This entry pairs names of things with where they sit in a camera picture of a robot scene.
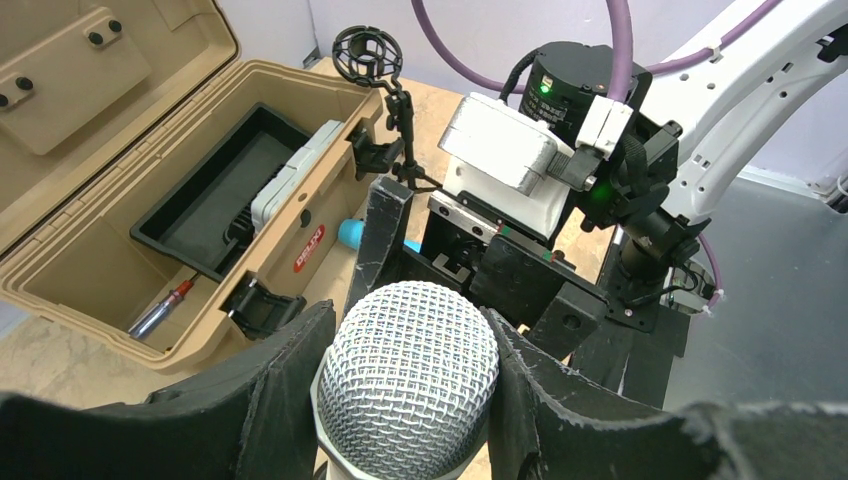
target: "white textured dome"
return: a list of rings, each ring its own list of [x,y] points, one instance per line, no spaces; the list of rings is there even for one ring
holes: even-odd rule
[[[432,479],[470,453],[497,375],[494,333],[471,302],[434,283],[395,283],[365,296],[342,322],[318,412],[358,469]]]

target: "screwdriver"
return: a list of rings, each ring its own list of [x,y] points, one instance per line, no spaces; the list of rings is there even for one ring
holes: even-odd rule
[[[171,290],[162,301],[156,303],[150,310],[139,318],[130,328],[130,337],[136,340],[144,340],[150,333],[164,322],[168,315],[177,308],[177,305],[182,303],[186,294],[188,294],[194,282],[200,277],[199,273],[195,273],[190,279],[184,281],[177,288]]]

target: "black microphone shock mount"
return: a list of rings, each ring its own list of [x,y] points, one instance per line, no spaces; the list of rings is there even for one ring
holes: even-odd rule
[[[368,88],[383,88],[388,117],[386,128],[400,133],[400,138],[390,144],[375,145],[364,132],[351,138],[356,157],[357,175],[392,172],[398,181],[415,193],[432,192],[441,184],[429,177],[424,167],[418,165],[413,153],[412,95],[403,89],[398,76],[403,67],[403,53],[394,38],[374,27],[358,25],[343,30],[333,42],[333,65],[347,81]],[[401,150],[403,163],[395,162]],[[418,187],[421,179],[434,187]]]

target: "tool case lid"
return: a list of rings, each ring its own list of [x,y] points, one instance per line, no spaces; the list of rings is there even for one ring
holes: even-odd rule
[[[0,259],[236,61],[213,0],[0,6]]]

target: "blue cylinder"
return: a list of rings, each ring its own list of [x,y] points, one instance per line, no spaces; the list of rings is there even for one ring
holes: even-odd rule
[[[365,228],[365,222],[362,220],[347,219],[342,222],[339,227],[339,241],[348,247],[359,250],[359,244],[362,242],[362,229]],[[414,250],[416,253],[421,251],[421,244],[412,240],[405,240],[404,245]]]

